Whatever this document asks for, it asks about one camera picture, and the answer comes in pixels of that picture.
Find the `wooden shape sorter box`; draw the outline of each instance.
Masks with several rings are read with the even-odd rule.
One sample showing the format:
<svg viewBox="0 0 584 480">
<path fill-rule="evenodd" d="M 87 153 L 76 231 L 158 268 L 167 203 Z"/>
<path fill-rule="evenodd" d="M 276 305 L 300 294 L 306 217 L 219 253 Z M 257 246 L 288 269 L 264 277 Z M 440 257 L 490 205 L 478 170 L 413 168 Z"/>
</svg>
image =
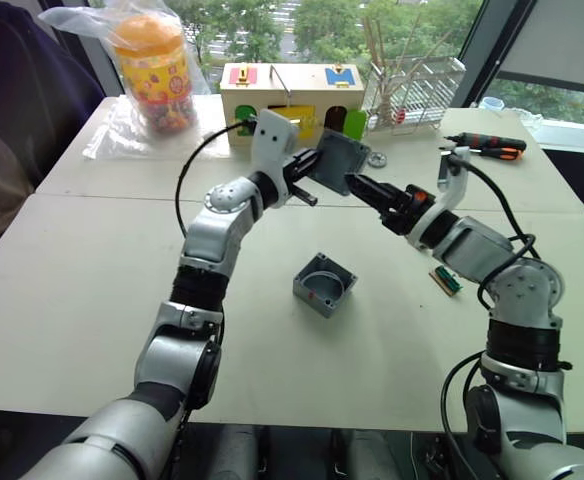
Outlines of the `wooden shape sorter box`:
<svg viewBox="0 0 584 480">
<path fill-rule="evenodd" d="M 299 147 L 315 147 L 324 127 L 360 140 L 364 91 L 356 66 L 349 64 L 227 63 L 221 79 L 226 125 L 269 108 L 299 126 Z M 238 129 L 229 140 L 247 145 L 252 135 Z"/>
</svg>

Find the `white table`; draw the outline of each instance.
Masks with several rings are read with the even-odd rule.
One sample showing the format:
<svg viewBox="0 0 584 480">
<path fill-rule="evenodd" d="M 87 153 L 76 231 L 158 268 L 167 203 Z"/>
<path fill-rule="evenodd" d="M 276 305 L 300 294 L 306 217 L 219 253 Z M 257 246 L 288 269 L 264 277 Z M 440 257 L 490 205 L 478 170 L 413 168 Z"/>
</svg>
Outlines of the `white table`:
<svg viewBox="0 0 584 480">
<path fill-rule="evenodd" d="M 103 101 L 86 123 L 37 193 L 90 197 L 145 198 L 171 200 L 176 179 L 184 160 L 206 133 L 224 126 L 220 96 L 195 97 L 199 122 L 180 139 L 172 139 L 157 158 L 114 158 L 89 160 L 82 152 L 97 127 L 102 124 L 116 99 Z M 409 183 L 437 193 L 439 146 L 451 145 L 444 135 L 462 131 L 498 134 L 524 139 L 528 148 L 521 162 L 487 159 L 475 156 L 474 163 L 499 184 L 514 211 L 584 213 L 584 205 L 554 168 L 538 144 L 512 112 L 478 109 L 451 109 L 441 128 L 424 128 L 411 135 L 373 134 L 364 139 L 373 151 L 384 152 L 388 166 L 364 173 L 375 179 L 405 188 Z M 227 138 L 219 138 L 195 160 L 186 177 L 182 199 L 200 201 L 214 185 L 225 183 L 251 172 L 249 149 L 230 147 Z M 319 198 L 321 205 L 361 206 L 354 196 L 342 197 L 331 190 L 304 179 L 299 186 Z M 300 204 L 297 199 L 291 203 Z M 460 209 L 501 211 L 492 192 L 481 181 L 472 178 Z"/>
<path fill-rule="evenodd" d="M 184 204 L 185 217 L 198 209 Z M 510 232 L 500 212 L 471 213 Z M 584 431 L 584 215 L 518 217 L 566 280 L 556 313 L 561 357 L 575 365 L 567 422 Z M 180 247 L 170 202 L 30 197 L 0 240 L 0 409 L 89 415 L 129 393 Z M 293 276 L 318 251 L 359 277 L 327 320 L 292 295 Z M 371 209 L 266 212 L 230 283 L 216 392 L 194 419 L 440 430 L 443 378 L 483 347 L 487 318 L 469 282 L 453 299 L 434 284 L 436 264 Z M 463 430 L 460 383 L 450 404 Z"/>
</svg>

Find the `blue block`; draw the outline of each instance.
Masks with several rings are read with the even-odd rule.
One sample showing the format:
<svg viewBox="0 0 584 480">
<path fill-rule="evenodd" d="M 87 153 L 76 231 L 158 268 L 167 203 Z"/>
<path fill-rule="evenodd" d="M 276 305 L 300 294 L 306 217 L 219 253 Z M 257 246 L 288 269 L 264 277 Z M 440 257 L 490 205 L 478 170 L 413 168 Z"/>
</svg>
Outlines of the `blue block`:
<svg viewBox="0 0 584 480">
<path fill-rule="evenodd" d="M 337 82 L 346 82 L 348 85 L 354 85 L 354 75 L 352 75 L 352 70 L 349 68 L 344 68 L 341 70 L 341 73 L 337 73 L 331 68 L 326 68 L 325 79 L 328 85 L 335 85 Z"/>
</svg>

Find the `small electronic component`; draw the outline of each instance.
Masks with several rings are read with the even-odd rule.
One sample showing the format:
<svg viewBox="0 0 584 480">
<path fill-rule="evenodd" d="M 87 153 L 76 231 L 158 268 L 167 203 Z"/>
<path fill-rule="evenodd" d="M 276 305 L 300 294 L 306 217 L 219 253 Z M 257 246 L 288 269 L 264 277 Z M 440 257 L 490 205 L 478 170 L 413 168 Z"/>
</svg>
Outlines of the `small electronic component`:
<svg viewBox="0 0 584 480">
<path fill-rule="evenodd" d="M 449 297 L 453 297 L 463 288 L 443 266 L 436 267 L 432 270 L 430 276 Z"/>
</svg>

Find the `green block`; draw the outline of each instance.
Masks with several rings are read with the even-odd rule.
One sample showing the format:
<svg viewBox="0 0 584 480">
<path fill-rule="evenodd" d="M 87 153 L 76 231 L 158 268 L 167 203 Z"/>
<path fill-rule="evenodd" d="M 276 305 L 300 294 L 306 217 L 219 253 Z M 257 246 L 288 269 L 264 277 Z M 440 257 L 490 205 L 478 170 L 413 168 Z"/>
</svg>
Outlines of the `green block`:
<svg viewBox="0 0 584 480">
<path fill-rule="evenodd" d="M 345 116 L 345 124 L 343 125 L 343 135 L 346 135 L 354 140 L 361 140 L 363 132 L 365 131 L 365 123 L 368 116 L 363 110 L 350 110 Z"/>
<path fill-rule="evenodd" d="M 240 122 L 241 120 L 247 120 L 251 115 L 256 116 L 256 110 L 251 105 L 239 105 L 234 109 L 234 117 Z M 239 137 L 251 137 L 252 132 L 248 127 L 241 127 L 237 131 Z"/>
</svg>

